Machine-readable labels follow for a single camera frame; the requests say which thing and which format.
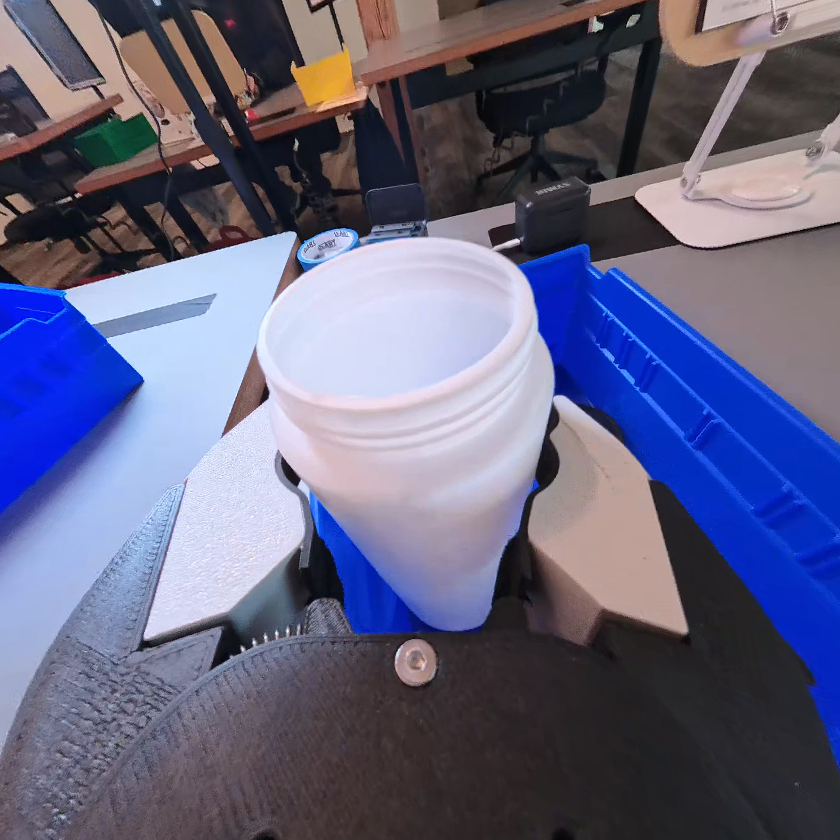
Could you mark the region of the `green plastic bin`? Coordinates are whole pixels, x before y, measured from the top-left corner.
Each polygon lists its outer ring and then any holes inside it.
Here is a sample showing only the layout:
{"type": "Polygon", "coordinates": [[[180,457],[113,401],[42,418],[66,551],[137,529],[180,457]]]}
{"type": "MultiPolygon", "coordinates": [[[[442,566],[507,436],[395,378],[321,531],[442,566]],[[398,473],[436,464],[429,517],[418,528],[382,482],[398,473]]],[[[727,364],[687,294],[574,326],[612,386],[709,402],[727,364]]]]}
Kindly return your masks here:
{"type": "Polygon", "coordinates": [[[123,163],[157,144],[158,133],[139,113],[128,119],[115,117],[79,134],[71,144],[94,168],[123,163]]]}

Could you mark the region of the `white plastic bottle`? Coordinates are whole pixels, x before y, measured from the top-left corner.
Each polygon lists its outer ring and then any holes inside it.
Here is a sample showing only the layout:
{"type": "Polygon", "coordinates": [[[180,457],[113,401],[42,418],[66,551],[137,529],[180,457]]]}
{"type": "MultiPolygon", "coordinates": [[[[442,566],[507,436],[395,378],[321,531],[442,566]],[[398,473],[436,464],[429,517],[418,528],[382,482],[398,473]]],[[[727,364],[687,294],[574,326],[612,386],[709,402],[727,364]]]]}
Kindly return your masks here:
{"type": "Polygon", "coordinates": [[[358,248],[282,292],[256,350],[281,456],[356,548],[426,625],[483,624],[553,400],[522,270],[451,238],[358,248]]]}

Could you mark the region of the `blue tape roll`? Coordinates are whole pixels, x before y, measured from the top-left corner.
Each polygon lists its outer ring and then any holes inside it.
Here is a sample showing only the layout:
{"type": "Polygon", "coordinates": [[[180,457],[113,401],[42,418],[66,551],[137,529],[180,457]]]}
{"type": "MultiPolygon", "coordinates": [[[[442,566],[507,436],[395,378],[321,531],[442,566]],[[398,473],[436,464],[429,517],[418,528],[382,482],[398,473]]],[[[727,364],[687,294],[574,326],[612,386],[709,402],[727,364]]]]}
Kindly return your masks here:
{"type": "Polygon", "coordinates": [[[359,244],[360,237],[355,230],[331,227],[303,242],[297,251],[297,260],[303,271],[308,272],[351,252],[359,244]]]}

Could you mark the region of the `cardboard box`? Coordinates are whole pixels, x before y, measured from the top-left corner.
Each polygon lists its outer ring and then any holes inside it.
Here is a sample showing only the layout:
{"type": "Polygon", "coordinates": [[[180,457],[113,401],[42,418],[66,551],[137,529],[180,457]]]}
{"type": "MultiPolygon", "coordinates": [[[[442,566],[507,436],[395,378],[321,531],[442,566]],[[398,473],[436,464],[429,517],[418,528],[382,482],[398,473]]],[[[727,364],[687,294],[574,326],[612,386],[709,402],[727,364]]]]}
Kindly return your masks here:
{"type": "MultiPolygon", "coordinates": [[[[253,86],[241,62],[236,58],[220,28],[208,14],[201,10],[194,10],[192,15],[213,58],[222,71],[237,105],[241,110],[248,109],[255,101],[255,97],[253,86]]],[[[176,22],[172,19],[166,19],[162,23],[162,27],[204,103],[208,106],[214,105],[216,97],[200,71],[196,59],[189,50],[176,22]]],[[[165,67],[163,59],[152,45],[151,37],[147,33],[140,31],[122,38],[119,52],[124,62],[139,76],[152,96],[164,109],[173,114],[181,115],[191,112],[187,101],[176,86],[172,75],[165,67]]]]}

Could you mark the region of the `grey charger case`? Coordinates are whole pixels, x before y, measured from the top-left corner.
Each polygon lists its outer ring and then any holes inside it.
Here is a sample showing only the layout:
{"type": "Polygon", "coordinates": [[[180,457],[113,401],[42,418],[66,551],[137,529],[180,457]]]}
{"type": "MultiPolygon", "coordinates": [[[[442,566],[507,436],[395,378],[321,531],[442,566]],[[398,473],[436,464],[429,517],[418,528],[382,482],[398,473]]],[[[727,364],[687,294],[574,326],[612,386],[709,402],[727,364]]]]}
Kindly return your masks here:
{"type": "Polygon", "coordinates": [[[428,206],[418,183],[370,190],[365,208],[371,231],[360,240],[363,245],[427,237],[428,206]]]}

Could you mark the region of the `printed instruction sheet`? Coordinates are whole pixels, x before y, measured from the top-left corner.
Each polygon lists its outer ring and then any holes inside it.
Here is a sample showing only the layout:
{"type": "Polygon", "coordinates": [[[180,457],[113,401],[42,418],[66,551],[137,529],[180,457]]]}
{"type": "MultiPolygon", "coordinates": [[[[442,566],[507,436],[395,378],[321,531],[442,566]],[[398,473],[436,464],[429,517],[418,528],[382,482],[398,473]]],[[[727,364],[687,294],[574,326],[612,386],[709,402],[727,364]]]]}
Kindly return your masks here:
{"type": "Polygon", "coordinates": [[[696,32],[705,33],[742,24],[777,13],[787,14],[794,29],[818,25],[833,27],[839,17],[838,1],[703,1],[696,19],[696,32]]]}

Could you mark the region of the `dark grey case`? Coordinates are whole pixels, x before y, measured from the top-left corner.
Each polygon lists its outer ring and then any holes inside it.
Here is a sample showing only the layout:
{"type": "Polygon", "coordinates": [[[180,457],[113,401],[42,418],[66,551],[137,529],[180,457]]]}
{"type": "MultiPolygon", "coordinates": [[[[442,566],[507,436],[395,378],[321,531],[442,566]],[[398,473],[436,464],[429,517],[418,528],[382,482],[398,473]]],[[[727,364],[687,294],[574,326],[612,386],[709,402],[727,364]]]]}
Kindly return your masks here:
{"type": "Polygon", "coordinates": [[[514,232],[521,251],[544,256],[578,244],[585,234],[592,190],[576,176],[518,195],[514,232]]]}

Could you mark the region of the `black tripod pole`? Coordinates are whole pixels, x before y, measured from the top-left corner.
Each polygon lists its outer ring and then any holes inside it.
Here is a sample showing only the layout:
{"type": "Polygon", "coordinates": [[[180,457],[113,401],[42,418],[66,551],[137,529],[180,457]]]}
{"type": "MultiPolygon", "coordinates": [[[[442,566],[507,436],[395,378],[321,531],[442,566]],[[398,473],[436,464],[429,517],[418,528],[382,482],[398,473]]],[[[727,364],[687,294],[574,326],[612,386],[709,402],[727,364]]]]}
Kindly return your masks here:
{"type": "Polygon", "coordinates": [[[260,233],[264,236],[273,235],[276,230],[270,216],[256,193],[252,181],[240,166],[234,146],[230,143],[224,129],[220,127],[205,107],[205,104],[186,72],[183,63],[175,52],[172,42],[166,37],[160,20],[154,12],[151,2],[140,1],[143,29],[150,37],[155,50],[161,57],[164,66],[173,78],[174,84],[189,105],[192,115],[196,119],[198,131],[202,140],[219,159],[242,199],[249,215],[253,218],[260,233]]]}

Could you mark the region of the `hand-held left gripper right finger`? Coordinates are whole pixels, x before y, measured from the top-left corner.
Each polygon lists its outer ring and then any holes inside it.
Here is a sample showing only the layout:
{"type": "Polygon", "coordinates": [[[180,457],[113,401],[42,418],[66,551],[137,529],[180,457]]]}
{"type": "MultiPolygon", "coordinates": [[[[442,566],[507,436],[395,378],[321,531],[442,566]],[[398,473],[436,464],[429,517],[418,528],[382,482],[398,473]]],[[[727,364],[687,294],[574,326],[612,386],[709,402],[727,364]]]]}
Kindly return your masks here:
{"type": "Polygon", "coordinates": [[[531,628],[578,645],[616,621],[683,639],[689,627],[649,476],[612,432],[565,396],[549,441],[557,475],[528,520],[531,628]]]}

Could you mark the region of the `blue plastic bin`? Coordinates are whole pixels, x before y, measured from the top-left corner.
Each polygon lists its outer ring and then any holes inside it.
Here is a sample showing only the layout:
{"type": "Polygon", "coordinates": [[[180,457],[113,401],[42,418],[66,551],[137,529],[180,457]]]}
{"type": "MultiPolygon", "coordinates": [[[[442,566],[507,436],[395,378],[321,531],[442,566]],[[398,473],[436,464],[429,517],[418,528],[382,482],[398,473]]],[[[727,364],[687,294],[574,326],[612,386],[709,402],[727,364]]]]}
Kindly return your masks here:
{"type": "Polygon", "coordinates": [[[591,644],[656,686],[729,751],[838,760],[838,444],[586,246],[524,265],[563,396],[611,415],[652,473],[686,609],[681,641],[616,621],[591,644]]]}
{"type": "Polygon", "coordinates": [[[63,291],[1,286],[1,510],[144,379],[63,291]]]}

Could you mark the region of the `yellow paper bin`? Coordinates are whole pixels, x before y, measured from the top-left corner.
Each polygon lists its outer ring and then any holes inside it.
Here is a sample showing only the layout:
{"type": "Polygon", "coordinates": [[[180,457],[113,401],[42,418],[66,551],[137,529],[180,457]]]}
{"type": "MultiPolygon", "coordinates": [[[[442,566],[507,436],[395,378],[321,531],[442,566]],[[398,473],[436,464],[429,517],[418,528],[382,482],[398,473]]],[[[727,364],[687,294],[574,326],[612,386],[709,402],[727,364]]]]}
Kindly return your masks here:
{"type": "Polygon", "coordinates": [[[347,46],[310,65],[298,66],[292,62],[290,72],[305,104],[310,108],[347,98],[356,89],[347,46]]]}

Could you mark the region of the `black monitor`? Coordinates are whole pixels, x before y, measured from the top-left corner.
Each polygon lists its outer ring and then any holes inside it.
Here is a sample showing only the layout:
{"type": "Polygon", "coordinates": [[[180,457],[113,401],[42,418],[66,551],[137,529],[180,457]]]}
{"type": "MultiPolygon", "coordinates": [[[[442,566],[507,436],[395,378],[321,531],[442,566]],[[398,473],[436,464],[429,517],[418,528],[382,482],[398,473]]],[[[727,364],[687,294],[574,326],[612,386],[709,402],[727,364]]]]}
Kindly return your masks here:
{"type": "Polygon", "coordinates": [[[81,42],[50,1],[3,1],[2,8],[53,75],[70,91],[106,82],[81,42]]]}

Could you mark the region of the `wooden office desk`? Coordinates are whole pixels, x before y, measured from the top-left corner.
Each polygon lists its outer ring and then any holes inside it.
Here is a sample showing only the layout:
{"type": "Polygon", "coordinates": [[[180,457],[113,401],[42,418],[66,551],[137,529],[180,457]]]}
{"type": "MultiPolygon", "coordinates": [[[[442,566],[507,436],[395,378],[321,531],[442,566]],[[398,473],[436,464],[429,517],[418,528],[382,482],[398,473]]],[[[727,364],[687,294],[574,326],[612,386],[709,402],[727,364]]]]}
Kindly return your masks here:
{"type": "Polygon", "coordinates": [[[74,111],[58,120],[47,120],[41,128],[23,137],[1,139],[1,162],[8,162],[26,155],[35,154],[57,143],[66,143],[83,131],[88,125],[111,117],[118,105],[123,104],[124,98],[119,93],[101,98],[98,101],[74,111]]]}
{"type": "Polygon", "coordinates": [[[355,67],[362,84],[395,90],[405,82],[404,110],[457,98],[482,88],[515,83],[516,75],[537,76],[552,71],[551,52],[542,50],[504,62],[449,76],[448,63],[479,56],[489,50],[519,46],[531,39],[554,35],[579,23],[604,18],[609,23],[621,12],[639,15],[635,26],[619,28],[603,41],[612,54],[641,46],[616,175],[636,169],[650,101],[656,82],[662,38],[658,26],[659,2],[498,2],[454,17],[374,41],[355,67]]]}
{"type": "MultiPolygon", "coordinates": [[[[337,118],[353,114],[368,103],[365,87],[352,96],[309,107],[296,86],[277,91],[256,106],[254,121],[248,127],[256,142],[260,159],[273,167],[285,166],[301,194],[287,198],[297,228],[300,214],[311,209],[322,228],[338,226],[338,197],[360,196],[358,190],[331,186],[322,170],[321,157],[340,147],[337,118]]],[[[193,137],[156,143],[127,161],[100,166],[76,185],[82,196],[105,193],[114,198],[139,226],[143,234],[163,252],[163,223],[146,219],[145,208],[163,205],[188,242],[198,253],[210,243],[197,226],[184,203],[188,194],[230,181],[220,163],[195,168],[193,162],[214,155],[209,146],[193,137]]]]}

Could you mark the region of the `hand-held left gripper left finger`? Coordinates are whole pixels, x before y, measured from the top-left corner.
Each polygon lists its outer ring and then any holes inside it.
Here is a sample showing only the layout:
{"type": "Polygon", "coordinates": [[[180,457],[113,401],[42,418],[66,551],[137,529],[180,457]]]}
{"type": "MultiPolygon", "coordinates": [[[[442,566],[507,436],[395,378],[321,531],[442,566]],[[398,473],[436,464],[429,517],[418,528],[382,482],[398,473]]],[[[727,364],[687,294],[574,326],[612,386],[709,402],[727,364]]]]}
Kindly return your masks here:
{"type": "Polygon", "coordinates": [[[299,563],[312,532],[308,493],[283,474],[265,403],[186,478],[144,645],[212,628],[247,648],[294,635],[310,597],[299,563]]]}

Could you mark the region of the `white document stand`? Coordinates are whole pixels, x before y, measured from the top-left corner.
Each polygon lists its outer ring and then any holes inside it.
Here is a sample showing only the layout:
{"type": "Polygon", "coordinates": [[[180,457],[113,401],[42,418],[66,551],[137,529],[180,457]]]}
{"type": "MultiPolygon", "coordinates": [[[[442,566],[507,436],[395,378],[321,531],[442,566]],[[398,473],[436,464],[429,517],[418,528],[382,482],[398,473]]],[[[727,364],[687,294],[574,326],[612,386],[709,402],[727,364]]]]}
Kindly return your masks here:
{"type": "Polygon", "coordinates": [[[839,221],[838,117],[804,150],[703,172],[769,52],[738,59],[680,178],[643,186],[635,194],[636,202],[682,245],[721,249],[839,221]]]}

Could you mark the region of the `wooden instruction board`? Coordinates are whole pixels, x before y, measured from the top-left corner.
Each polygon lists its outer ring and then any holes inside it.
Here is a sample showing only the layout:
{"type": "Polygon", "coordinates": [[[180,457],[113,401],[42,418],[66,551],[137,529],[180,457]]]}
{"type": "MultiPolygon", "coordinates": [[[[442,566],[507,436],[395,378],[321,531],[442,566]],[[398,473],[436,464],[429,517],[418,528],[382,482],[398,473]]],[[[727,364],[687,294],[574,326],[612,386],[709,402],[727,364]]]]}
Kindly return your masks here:
{"type": "Polygon", "coordinates": [[[837,34],[822,24],[794,29],[787,14],[759,17],[742,24],[731,24],[705,33],[696,31],[700,2],[661,1],[658,4],[659,31],[669,49],[693,67],[709,67],[744,56],[791,46],[804,40],[837,34]]]}

